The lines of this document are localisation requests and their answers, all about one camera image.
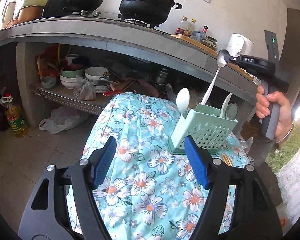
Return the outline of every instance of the white tiled wall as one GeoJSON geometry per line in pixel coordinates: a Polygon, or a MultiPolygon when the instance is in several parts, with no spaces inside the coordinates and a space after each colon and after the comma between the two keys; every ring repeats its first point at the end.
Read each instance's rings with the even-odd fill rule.
{"type": "MultiPolygon", "coordinates": [[[[121,0],[103,0],[98,11],[102,17],[116,18],[121,0]]],[[[175,0],[183,4],[181,10],[172,9],[167,21],[158,29],[172,33],[182,16],[197,20],[196,29],[209,27],[208,35],[218,40],[220,49],[225,49],[232,33],[240,33],[255,45],[254,55],[267,58],[264,30],[277,33],[282,49],[287,8],[281,0],[175,0]]]]}

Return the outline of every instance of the black pot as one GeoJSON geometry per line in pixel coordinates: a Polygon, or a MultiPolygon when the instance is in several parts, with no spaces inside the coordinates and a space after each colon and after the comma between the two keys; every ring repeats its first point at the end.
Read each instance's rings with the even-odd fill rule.
{"type": "Polygon", "coordinates": [[[174,0],[122,0],[119,10],[126,18],[159,26],[167,20],[171,9],[181,8],[182,5],[174,0]]]}
{"type": "Polygon", "coordinates": [[[67,13],[87,11],[88,14],[92,14],[100,7],[103,0],[60,0],[60,2],[67,13]]]}

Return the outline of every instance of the cooking oil bottle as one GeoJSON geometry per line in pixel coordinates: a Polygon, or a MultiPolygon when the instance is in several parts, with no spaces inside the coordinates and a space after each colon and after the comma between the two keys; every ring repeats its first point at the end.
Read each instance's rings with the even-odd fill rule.
{"type": "Polygon", "coordinates": [[[25,136],[28,132],[28,126],[21,106],[12,103],[10,93],[6,93],[5,97],[2,97],[2,103],[6,107],[5,113],[15,136],[18,138],[25,136]]]}

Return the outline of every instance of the silver screw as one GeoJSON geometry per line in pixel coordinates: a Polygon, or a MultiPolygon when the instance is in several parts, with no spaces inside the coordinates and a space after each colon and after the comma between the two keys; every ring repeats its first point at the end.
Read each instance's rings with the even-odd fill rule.
{"type": "Polygon", "coordinates": [[[84,165],[87,165],[89,163],[89,160],[88,159],[82,159],[79,161],[80,165],[81,166],[84,166],[84,165]]]}
{"type": "Polygon", "coordinates": [[[47,171],[53,171],[54,168],[55,168],[55,166],[53,164],[51,164],[47,167],[47,171]]]}
{"type": "Polygon", "coordinates": [[[250,165],[250,164],[248,164],[246,166],[246,168],[247,168],[248,171],[253,171],[254,170],[254,167],[252,165],[250,165]]]}
{"type": "Polygon", "coordinates": [[[218,159],[218,158],[215,158],[215,159],[212,160],[212,163],[213,163],[214,165],[220,165],[220,164],[221,164],[221,160],[218,159]]]}

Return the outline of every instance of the green fuzzy sleeve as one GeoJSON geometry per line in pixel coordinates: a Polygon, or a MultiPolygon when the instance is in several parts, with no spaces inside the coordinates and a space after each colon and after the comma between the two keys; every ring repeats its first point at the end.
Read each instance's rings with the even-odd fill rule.
{"type": "Polygon", "coordinates": [[[278,154],[274,154],[278,149],[278,145],[275,144],[272,150],[269,152],[266,163],[270,166],[273,172],[278,172],[284,165],[286,165],[291,158],[300,149],[300,125],[295,123],[295,126],[288,138],[284,143],[282,149],[278,154]]]}

